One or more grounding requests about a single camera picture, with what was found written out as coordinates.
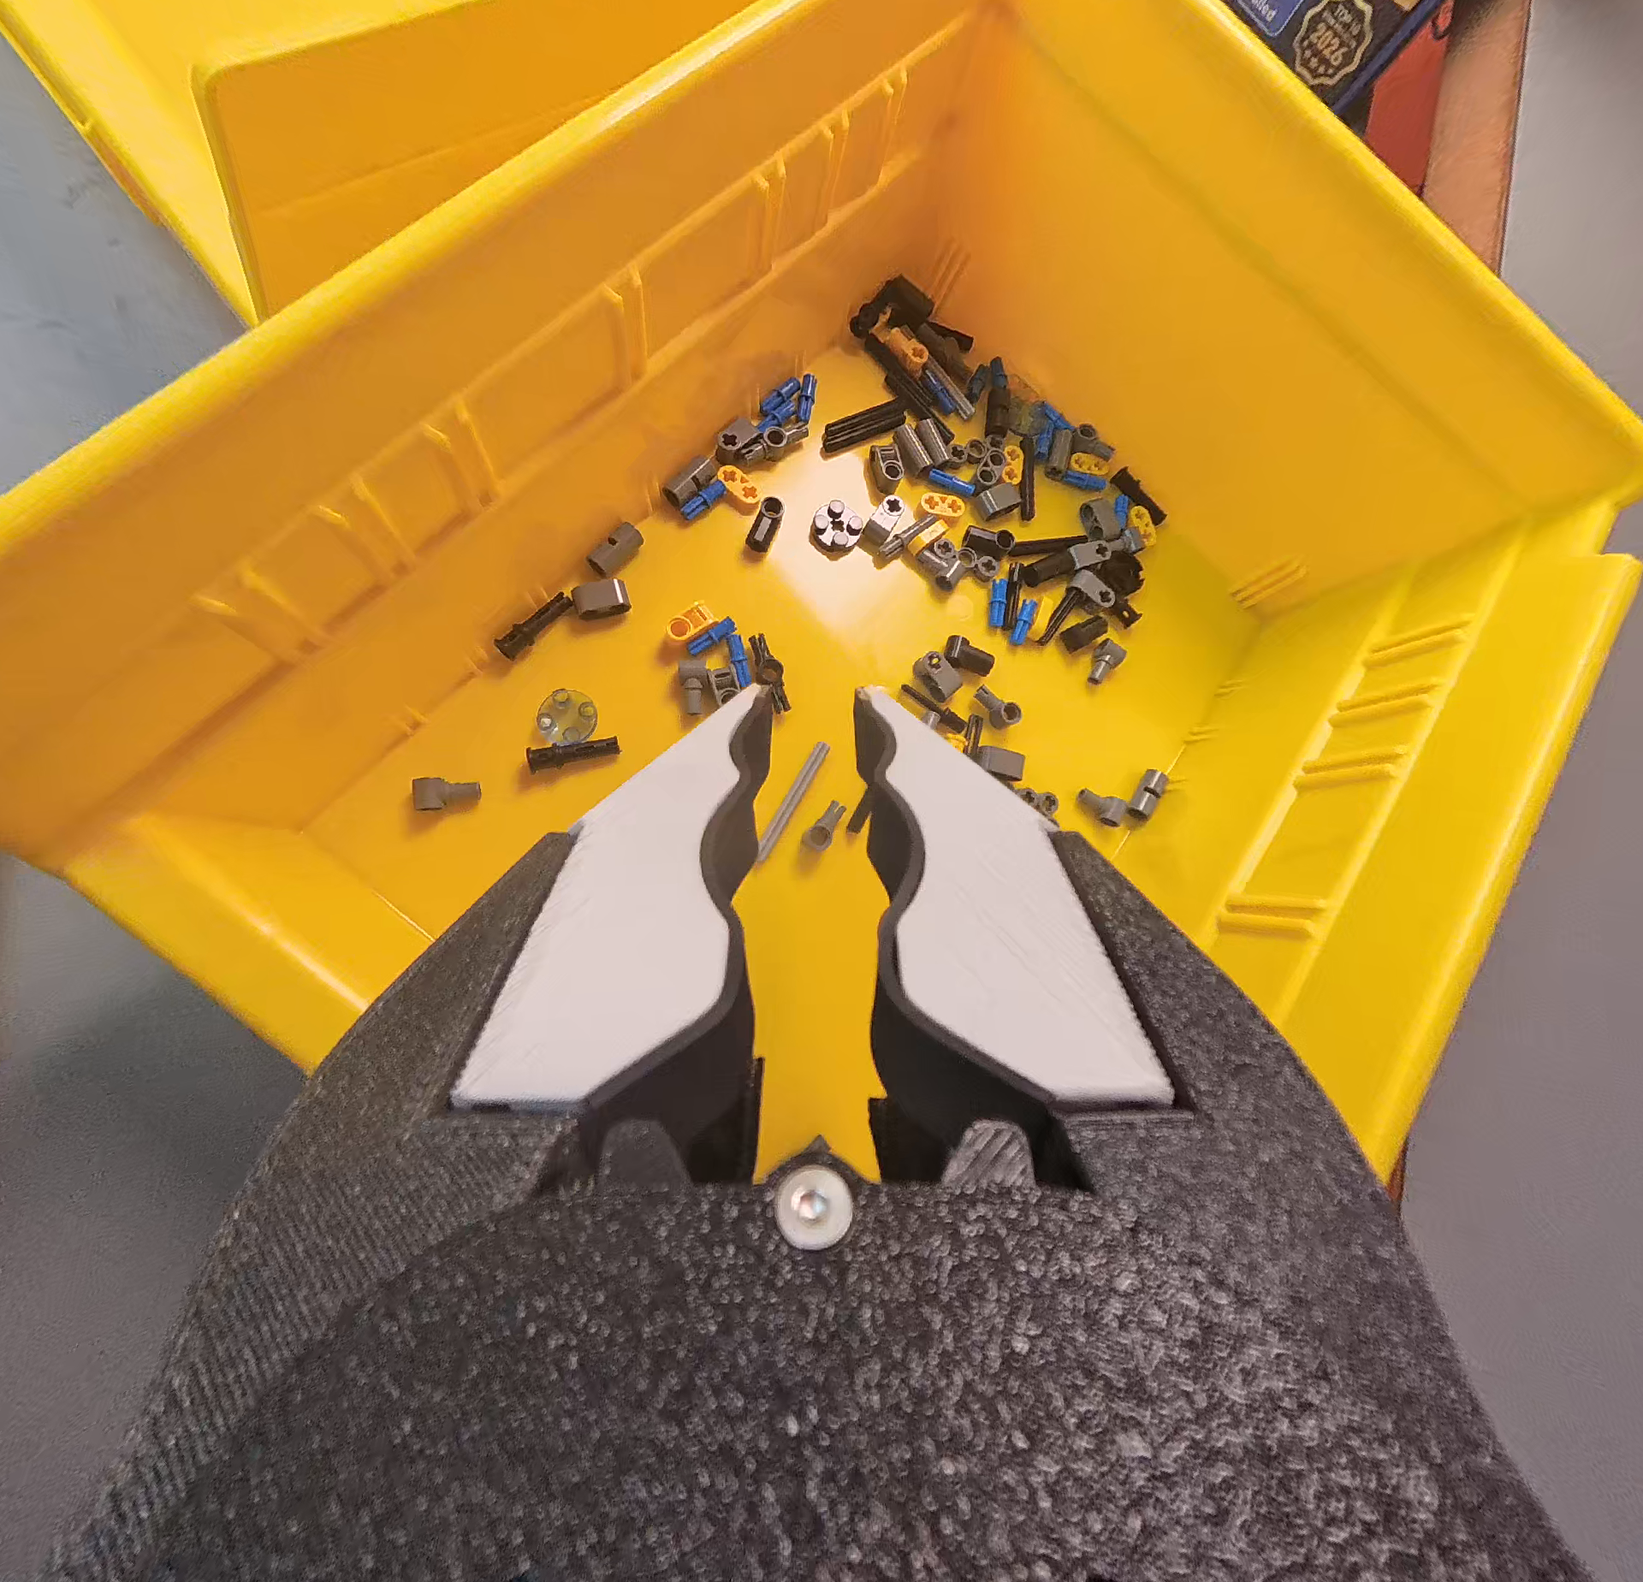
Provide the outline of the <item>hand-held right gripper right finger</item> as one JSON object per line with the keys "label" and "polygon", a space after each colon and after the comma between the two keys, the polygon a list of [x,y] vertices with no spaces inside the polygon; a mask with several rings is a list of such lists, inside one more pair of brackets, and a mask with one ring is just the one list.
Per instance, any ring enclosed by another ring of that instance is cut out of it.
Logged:
{"label": "hand-held right gripper right finger", "polygon": [[886,1182],[939,1182],[999,1131],[1024,1180],[1092,1182],[1084,1131],[1176,1126],[1176,1073],[1075,879],[1077,838],[920,725],[852,694],[882,892],[869,1128]]}

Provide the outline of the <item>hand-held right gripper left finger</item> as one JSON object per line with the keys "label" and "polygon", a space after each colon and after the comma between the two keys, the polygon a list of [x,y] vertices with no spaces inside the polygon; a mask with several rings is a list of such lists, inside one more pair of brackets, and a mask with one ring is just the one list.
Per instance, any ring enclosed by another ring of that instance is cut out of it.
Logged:
{"label": "hand-held right gripper left finger", "polygon": [[771,766],[769,691],[743,689],[570,828],[570,845],[449,1094],[460,1113],[572,1122],[592,1158],[653,1122],[688,1167],[737,1165],[754,1007],[736,894]]}

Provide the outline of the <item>yellow plastic bin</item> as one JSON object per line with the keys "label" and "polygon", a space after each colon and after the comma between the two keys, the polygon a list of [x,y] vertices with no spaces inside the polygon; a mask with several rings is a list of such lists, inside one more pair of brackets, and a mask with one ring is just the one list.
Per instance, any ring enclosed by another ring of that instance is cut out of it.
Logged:
{"label": "yellow plastic bin", "polygon": [[[1159,504],[1116,672],[849,679],[777,715],[736,894],[760,1169],[879,1175],[877,920],[852,694],[1097,851],[1278,1028],[1391,1171],[1632,602],[1604,553],[1640,421],[1205,0],[758,0],[447,197],[4,495],[4,851],[67,879],[325,1082],[413,969],[483,977],[417,1107],[445,1131],[570,845],[474,892],[359,870],[317,817],[500,647],[430,419],[540,333],[564,416],[668,355],[790,378],[822,425],[899,397],[990,444],[1071,429]],[[715,693],[715,711],[739,691]]]}
{"label": "yellow plastic bin", "polygon": [[3,0],[3,20],[255,323],[754,1]]}

